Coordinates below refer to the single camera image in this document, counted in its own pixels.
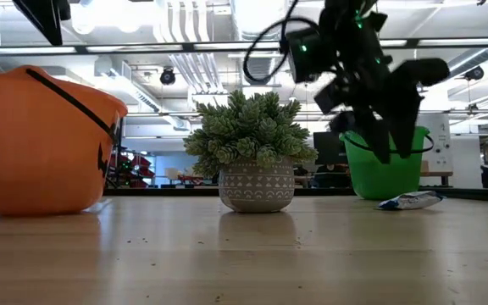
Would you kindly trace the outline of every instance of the white patterned pot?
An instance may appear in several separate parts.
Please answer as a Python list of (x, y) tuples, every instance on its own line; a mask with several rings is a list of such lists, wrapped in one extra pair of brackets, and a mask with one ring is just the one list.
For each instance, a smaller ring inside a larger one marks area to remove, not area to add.
[(293, 162), (281, 158), (264, 169), (255, 160), (238, 160), (220, 171), (218, 183), (221, 201), (235, 212), (279, 212), (293, 199)]

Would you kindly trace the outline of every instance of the bucket handle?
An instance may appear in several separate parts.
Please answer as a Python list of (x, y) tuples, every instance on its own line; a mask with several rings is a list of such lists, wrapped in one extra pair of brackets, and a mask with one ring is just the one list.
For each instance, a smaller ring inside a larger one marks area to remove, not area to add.
[(99, 127), (101, 127), (102, 130), (104, 130), (108, 136), (110, 136), (110, 139), (113, 141), (113, 143), (116, 143), (118, 141), (118, 138), (116, 136), (117, 134), (117, 125), (114, 123), (110, 127), (103, 122), (101, 118), (99, 118), (96, 114), (94, 114), (88, 107), (84, 106), (83, 103), (81, 103), (79, 100), (77, 100), (75, 97), (70, 95), (67, 91), (59, 87), (58, 85), (54, 84), (51, 82), (48, 78), (44, 77), (37, 71), (33, 69), (26, 69), (25, 73), (27, 73), (29, 76), (31, 76), (33, 79), (39, 81), (41, 84), (43, 84), (46, 88), (52, 90), (59, 96), (61, 96), (64, 100), (67, 102), (71, 103), (73, 106), (75, 106), (77, 109), (79, 109), (83, 114), (85, 114), (88, 118), (90, 118), (93, 122), (95, 122)]
[[(348, 138), (347, 136), (342, 136), (344, 140), (350, 142), (351, 144), (353, 144), (353, 146), (355, 147), (359, 147), (361, 149), (364, 149), (366, 151), (369, 151), (369, 152), (372, 152), (372, 149), (370, 149), (369, 147), (366, 147), (364, 145), (361, 145), (357, 142), (355, 142), (354, 140)], [(434, 140), (429, 136), (429, 135), (424, 135), (424, 137), (430, 141), (430, 147), (427, 147), (427, 148), (423, 148), (423, 149), (416, 149), (416, 150), (411, 150), (410, 153), (411, 154), (414, 154), (414, 153), (426, 153), (430, 150), (432, 150), (432, 148), (434, 148)], [(389, 153), (398, 153), (397, 150), (390, 150)]]

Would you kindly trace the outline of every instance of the white plastic wrapper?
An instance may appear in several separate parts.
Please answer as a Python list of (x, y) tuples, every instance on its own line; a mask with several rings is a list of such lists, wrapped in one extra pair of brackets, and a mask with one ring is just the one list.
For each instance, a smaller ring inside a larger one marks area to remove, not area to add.
[(414, 191), (386, 200), (380, 203), (378, 208), (384, 210), (427, 208), (443, 199), (444, 197), (436, 194), (435, 191)]

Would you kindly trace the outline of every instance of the black cable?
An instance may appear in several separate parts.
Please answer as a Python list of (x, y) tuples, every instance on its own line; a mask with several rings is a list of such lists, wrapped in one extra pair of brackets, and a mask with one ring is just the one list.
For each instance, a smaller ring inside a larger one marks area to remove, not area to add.
[[(432, 138), (431, 138), (429, 135), (425, 135), (424, 137), (425, 137), (427, 140), (429, 140), (429, 141), (430, 141), (430, 144), (431, 144), (431, 145), (430, 145), (430, 147), (423, 148), (423, 149), (415, 149), (415, 150), (411, 150), (411, 151), (410, 151), (410, 153), (426, 153), (426, 152), (428, 152), (428, 151), (431, 151), (431, 150), (432, 150), (432, 148), (434, 148), (434, 140), (433, 140), (433, 139), (432, 139)], [(354, 140), (352, 140), (352, 139), (348, 138), (347, 136), (343, 136), (343, 139), (344, 139), (344, 140), (347, 140), (348, 142), (350, 142), (351, 144), (353, 144), (353, 146), (355, 146), (355, 147), (359, 147), (359, 148), (361, 148), (361, 149), (363, 149), (363, 150), (365, 150), (365, 151), (369, 151), (369, 152), (372, 152), (372, 151), (373, 151), (373, 150), (372, 150), (370, 147), (366, 147), (366, 146), (364, 146), (364, 145), (361, 145), (361, 144), (359, 144), (359, 143), (355, 142)], [(398, 152), (398, 150), (396, 150), (396, 149), (395, 149), (395, 150), (391, 149), (391, 150), (389, 150), (389, 153), (399, 153), (399, 152)]]
[[(278, 20), (278, 21), (274, 22), (272, 25), (270, 25), (269, 27), (264, 29), (261, 32), (261, 34), (259, 34), (259, 36), (255, 39), (255, 41), (253, 41), (252, 45), (247, 49), (246, 56), (244, 57), (244, 63), (242, 64), (243, 65), (242, 68), (244, 71), (244, 75), (249, 80), (256, 81), (256, 82), (266, 82), (266, 81), (269, 81), (273, 75), (278, 73), (278, 71), (280, 71), (281, 66), (287, 60), (287, 56), (289, 55), (289, 45), (288, 45), (288, 42), (286, 39), (286, 27), (287, 27), (288, 23), (290, 23), (290, 22), (303, 22), (307, 25), (310, 25), (310, 27), (314, 28), (317, 32), (319, 32), (319, 25), (316, 24), (314, 21), (307, 19), (307, 18), (303, 18), (303, 17), (291, 17), (291, 14), (293, 13), (293, 10), (295, 9), (297, 3), (298, 3), (298, 0), (293, 1), (291, 6), (289, 7), (289, 10), (287, 11), (286, 17), (282, 20)], [(269, 75), (265, 76), (262, 79), (257, 79), (250, 73), (250, 70), (247, 67), (247, 62), (250, 59), (250, 55), (252, 54), (253, 49), (263, 39), (263, 37), (265, 35), (267, 35), (267, 33), (269, 33), (272, 29), (274, 29), (276, 26), (279, 26), (279, 25), (281, 25), (280, 52), (283, 53), (284, 56), (281, 59), (281, 61), (278, 63), (276, 68), (274, 68), (274, 70)]]

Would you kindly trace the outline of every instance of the wooden table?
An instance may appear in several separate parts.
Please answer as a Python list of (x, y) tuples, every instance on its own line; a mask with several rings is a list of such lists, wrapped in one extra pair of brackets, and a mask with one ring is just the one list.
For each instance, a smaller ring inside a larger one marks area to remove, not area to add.
[(0, 219), (0, 304), (488, 305), (488, 202), (374, 206), (296, 197), (245, 215), (215, 197), (115, 197)]

